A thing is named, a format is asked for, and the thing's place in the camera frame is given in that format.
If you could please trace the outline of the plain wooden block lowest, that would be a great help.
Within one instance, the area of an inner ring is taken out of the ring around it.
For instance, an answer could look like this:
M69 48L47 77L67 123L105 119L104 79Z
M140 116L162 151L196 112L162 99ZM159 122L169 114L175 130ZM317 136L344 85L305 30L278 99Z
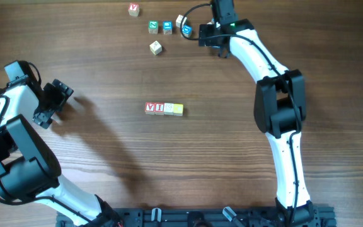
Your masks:
M174 115L174 103L164 103L163 113L165 115Z

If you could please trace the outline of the yellow wooden block front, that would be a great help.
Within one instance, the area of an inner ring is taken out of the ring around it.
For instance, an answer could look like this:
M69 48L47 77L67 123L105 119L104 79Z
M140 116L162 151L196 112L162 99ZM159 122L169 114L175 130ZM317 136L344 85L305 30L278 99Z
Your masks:
M173 115L182 116L183 115L183 109L184 109L183 104L175 103L173 105Z

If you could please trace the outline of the red A wooden block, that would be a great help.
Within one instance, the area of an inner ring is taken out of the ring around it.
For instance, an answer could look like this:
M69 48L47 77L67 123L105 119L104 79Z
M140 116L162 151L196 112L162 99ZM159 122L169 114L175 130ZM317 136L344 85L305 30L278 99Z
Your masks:
M144 107L145 113L148 115L155 114L155 103L154 102L146 102Z

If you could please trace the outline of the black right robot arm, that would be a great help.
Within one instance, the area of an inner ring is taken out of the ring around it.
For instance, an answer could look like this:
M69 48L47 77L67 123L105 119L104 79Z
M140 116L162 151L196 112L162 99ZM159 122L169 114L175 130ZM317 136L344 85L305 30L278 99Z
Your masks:
M240 60L256 83L253 114L272 149L281 222L299 226L311 221L311 199L301 160L301 133L306 118L303 75L272 56L254 26L238 18L233 1L211 1L209 5L214 24L200 26L199 44L226 49Z

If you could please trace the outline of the red I wooden block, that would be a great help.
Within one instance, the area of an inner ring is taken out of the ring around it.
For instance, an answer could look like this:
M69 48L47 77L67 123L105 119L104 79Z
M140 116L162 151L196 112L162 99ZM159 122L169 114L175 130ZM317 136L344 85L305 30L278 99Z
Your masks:
M154 114L155 115L164 115L164 103L155 103L154 104Z

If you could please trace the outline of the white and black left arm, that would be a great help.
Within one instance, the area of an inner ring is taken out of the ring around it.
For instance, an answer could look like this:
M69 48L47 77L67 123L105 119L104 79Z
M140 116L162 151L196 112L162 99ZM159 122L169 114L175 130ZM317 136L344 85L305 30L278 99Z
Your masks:
M73 90L58 79L42 86L38 69L28 61L4 69L9 82L0 88L0 203L44 204L73 226L123 226L107 202L63 176L55 154L31 125L48 128Z

